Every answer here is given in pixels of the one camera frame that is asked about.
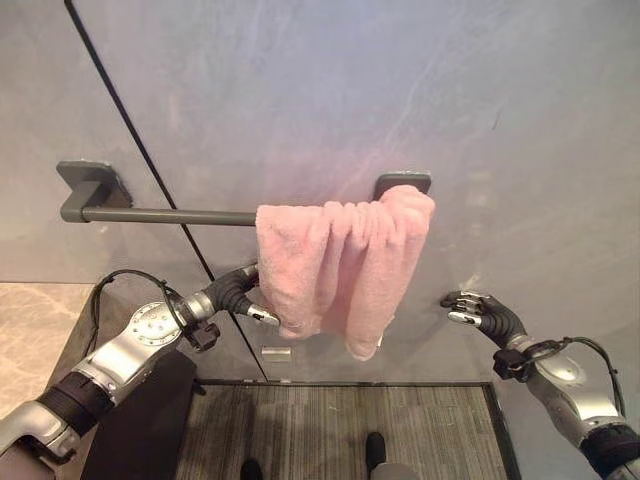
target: gray carpet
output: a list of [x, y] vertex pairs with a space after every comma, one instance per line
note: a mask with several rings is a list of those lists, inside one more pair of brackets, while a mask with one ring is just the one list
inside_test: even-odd
[[239, 479], [256, 458], [265, 480], [365, 479], [364, 441], [421, 479], [507, 475], [481, 387], [216, 385], [194, 397], [178, 479]]

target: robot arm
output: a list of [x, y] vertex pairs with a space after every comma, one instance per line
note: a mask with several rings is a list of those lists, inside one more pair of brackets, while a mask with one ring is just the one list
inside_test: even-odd
[[589, 389], [580, 365], [560, 353], [585, 339], [536, 342], [518, 316], [490, 295], [451, 292], [441, 305], [451, 310], [449, 319], [478, 328], [500, 347], [493, 357], [496, 373], [526, 383], [556, 429], [602, 478], [640, 479], [640, 437], [624, 418], [624, 403], [620, 399], [619, 412], [606, 395]]
[[[157, 360], [183, 337], [196, 350], [212, 348], [220, 331], [208, 320], [218, 311], [279, 325], [275, 315], [245, 295], [257, 279], [257, 267], [251, 265], [224, 275], [202, 291], [170, 300], [171, 307], [165, 302], [140, 307], [120, 335], [83, 358], [36, 400], [23, 403], [0, 421], [0, 478], [53, 478], [36, 457], [68, 461], [80, 437], [143, 383]], [[24, 476], [17, 476], [16, 468]]]

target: foot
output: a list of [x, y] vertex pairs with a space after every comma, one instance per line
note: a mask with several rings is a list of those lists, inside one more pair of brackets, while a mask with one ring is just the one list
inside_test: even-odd
[[372, 432], [367, 435], [365, 451], [367, 456], [367, 473], [371, 475], [371, 471], [374, 468], [387, 461], [387, 449], [384, 444], [384, 437], [378, 432]]
[[240, 470], [240, 480], [262, 480], [260, 464], [253, 458], [245, 460]]

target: panel seam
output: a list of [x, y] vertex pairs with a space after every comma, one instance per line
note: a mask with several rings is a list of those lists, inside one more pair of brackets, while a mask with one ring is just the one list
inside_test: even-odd
[[[109, 77], [109, 74], [107, 73], [106, 69], [104, 68], [102, 60], [100, 60], [98, 52], [95, 49], [95, 47], [93, 45], [93, 42], [91, 41], [91, 38], [89, 37], [89, 34], [87, 33], [86, 28], [84, 27], [84, 24], [82, 23], [82, 19], [80, 18], [80, 15], [78, 14], [78, 11], [76, 10], [75, 5], [73, 4], [73, 0], [64, 0], [64, 4], [65, 4], [65, 7], [67, 8], [67, 11], [69, 12], [69, 16], [71, 17], [71, 21], [73, 22], [73, 25], [75, 26], [76, 31], [78, 32], [78, 35], [80, 35], [80, 38], [82, 39], [82, 43], [84, 44], [85, 48], [87, 49], [87, 53], [89, 53], [89, 56], [91, 57], [91, 61], [93, 62], [93, 65], [96, 67], [96, 70], [98, 71], [98, 75], [100, 76], [100, 79], [102, 80], [102, 83], [104, 83], [104, 86], [106, 87], [107, 91], [109, 92], [109, 96], [111, 97], [111, 100], [113, 100], [113, 103], [114, 103], [116, 109], [118, 110], [118, 113], [120, 114], [120, 117], [122, 118], [122, 121], [124, 122], [125, 126], [127, 127], [127, 130], [129, 131], [129, 134], [131, 135], [131, 138], [133, 139], [134, 143], [138, 147], [138, 151], [140, 152], [140, 155], [142, 155], [142, 158], [144, 159], [145, 163], [147, 164], [147, 168], [149, 168], [149, 170], [151, 171], [151, 174], [153, 175], [153, 178], [155, 179], [156, 183], [158, 184], [158, 187], [160, 187], [160, 190], [162, 191], [162, 194], [164, 195], [164, 197], [165, 197], [167, 203], [169, 204], [169, 206], [173, 210], [177, 210], [178, 207], [176, 206], [176, 203], [174, 202], [173, 197], [171, 196], [171, 193], [169, 192], [169, 190], [168, 190], [167, 186], [165, 185], [164, 181], [162, 180], [162, 177], [160, 176], [160, 173], [158, 172], [158, 169], [156, 168], [155, 164], [153, 163], [153, 160], [151, 159], [151, 156], [149, 155], [149, 152], [147, 151], [147, 148], [145, 147], [144, 143], [142, 142], [142, 138], [140, 138], [140, 135], [138, 134], [138, 131], [137, 131], [136, 127], [134, 126], [134, 124], [133, 124], [133, 122], [131, 120], [131, 117], [129, 116], [129, 113], [125, 109], [124, 104], [122, 103], [122, 100], [120, 99], [120, 96], [118, 95], [118, 92], [116, 91], [115, 86], [113, 85], [113, 82], [111, 81], [111, 78]], [[196, 241], [193, 238], [193, 235], [191, 234], [191, 231], [189, 230], [189, 227], [187, 227], [187, 225], [185, 225], [185, 224], [180, 224], [180, 227], [182, 228], [182, 231], [184, 232], [185, 236], [187, 237], [187, 240], [189, 241], [189, 244], [191, 245], [191, 248], [193, 249], [193, 251], [195, 252], [196, 256], [198, 257], [198, 260], [200, 261], [200, 264], [202, 265], [202, 268], [204, 269], [205, 273], [209, 277], [209, 280], [213, 282], [215, 280], [213, 272], [209, 268], [209, 265], [207, 264], [207, 261], [205, 260], [204, 256], [202, 255], [202, 252], [200, 251], [200, 248], [196, 244]], [[247, 349], [251, 353], [251, 356], [253, 357], [253, 360], [255, 361], [257, 367], [260, 369], [260, 373], [264, 377], [264, 380], [268, 381], [267, 375], [266, 375], [264, 369], [262, 368], [262, 365], [258, 361], [258, 357], [257, 357], [256, 353], [254, 352], [253, 347], [251, 346], [251, 343], [249, 343], [249, 340], [247, 339], [247, 336], [245, 335], [244, 331], [240, 327], [240, 323], [238, 322], [238, 319], [236, 318], [235, 315], [233, 315], [233, 313], [230, 313], [230, 314], [231, 314], [231, 319], [233, 321], [233, 324], [236, 326], [236, 328], [238, 329], [238, 332], [242, 336], [242, 339], [244, 340], [244, 343], [247, 346]]]

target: pink towel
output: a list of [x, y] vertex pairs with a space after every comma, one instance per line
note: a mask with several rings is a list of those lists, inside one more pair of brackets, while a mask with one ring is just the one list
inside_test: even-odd
[[376, 352], [402, 300], [435, 209], [409, 185], [379, 202], [261, 206], [260, 289], [286, 338], [343, 335], [358, 360]]

